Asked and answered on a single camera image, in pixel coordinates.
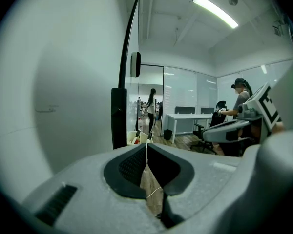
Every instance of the black trash bin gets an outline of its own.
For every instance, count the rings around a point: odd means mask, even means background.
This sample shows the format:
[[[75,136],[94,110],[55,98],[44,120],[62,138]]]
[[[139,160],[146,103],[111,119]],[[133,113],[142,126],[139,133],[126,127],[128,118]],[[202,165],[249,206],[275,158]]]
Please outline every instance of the black trash bin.
[[[172,135],[172,130],[169,130],[169,129],[164,130],[164,139],[165,140],[170,140],[171,135]]]

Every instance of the trash can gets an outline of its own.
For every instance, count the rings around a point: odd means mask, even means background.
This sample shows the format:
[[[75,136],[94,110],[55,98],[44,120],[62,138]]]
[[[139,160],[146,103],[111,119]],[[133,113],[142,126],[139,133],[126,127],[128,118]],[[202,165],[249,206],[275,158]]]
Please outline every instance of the trash can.
[[[133,141],[133,139],[136,137],[137,131],[130,131],[127,135],[127,146],[134,145],[134,143],[129,143],[130,141]],[[139,141],[139,144],[146,143],[147,142],[147,134],[140,132],[140,135],[137,137],[137,140]]]
[[[164,130],[164,139],[165,140],[170,140],[172,135],[172,130],[166,129]]]

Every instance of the white shirt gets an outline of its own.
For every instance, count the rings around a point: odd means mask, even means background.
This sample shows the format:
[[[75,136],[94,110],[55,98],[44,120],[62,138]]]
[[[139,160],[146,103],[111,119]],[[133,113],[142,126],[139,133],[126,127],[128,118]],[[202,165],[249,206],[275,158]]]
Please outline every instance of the white shirt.
[[[152,104],[147,108],[147,112],[149,114],[155,114],[155,100],[154,100],[154,96],[153,96],[153,102]]]

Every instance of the chair armrest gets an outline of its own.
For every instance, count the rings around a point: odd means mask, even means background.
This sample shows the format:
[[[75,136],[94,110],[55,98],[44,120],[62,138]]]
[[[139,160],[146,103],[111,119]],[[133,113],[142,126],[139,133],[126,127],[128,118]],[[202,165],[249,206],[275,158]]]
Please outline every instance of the chair armrest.
[[[204,128],[204,126],[202,126],[202,125],[200,125],[200,124],[197,124],[197,123],[195,123],[194,125],[197,126],[197,127]]]

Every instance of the black office chair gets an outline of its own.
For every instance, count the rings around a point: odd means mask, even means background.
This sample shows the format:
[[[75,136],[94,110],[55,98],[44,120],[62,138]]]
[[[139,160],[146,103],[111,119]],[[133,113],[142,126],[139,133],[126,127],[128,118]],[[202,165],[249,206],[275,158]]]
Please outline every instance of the black office chair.
[[[217,105],[216,105],[216,108],[217,109],[223,109],[223,108],[227,109],[226,102],[223,101],[223,100],[220,101],[220,102],[218,102]],[[212,119],[211,119],[210,126],[212,127],[212,126],[216,126],[218,124],[223,123],[225,121],[225,118],[226,118],[225,115],[218,115],[217,112],[214,112],[213,113],[213,116],[212,116]],[[211,152],[217,154],[213,150],[213,144],[212,143],[201,140],[202,139],[202,133],[205,131],[205,129],[204,130],[201,130],[201,129],[204,128],[204,126],[202,126],[200,124],[197,124],[197,123],[195,123],[194,125],[199,128],[198,131],[196,131],[196,130],[193,131],[193,134],[199,137],[199,142],[196,145],[190,146],[190,149],[192,149],[194,146],[195,147],[203,147],[203,150],[202,151],[204,151],[205,149],[208,149]]]

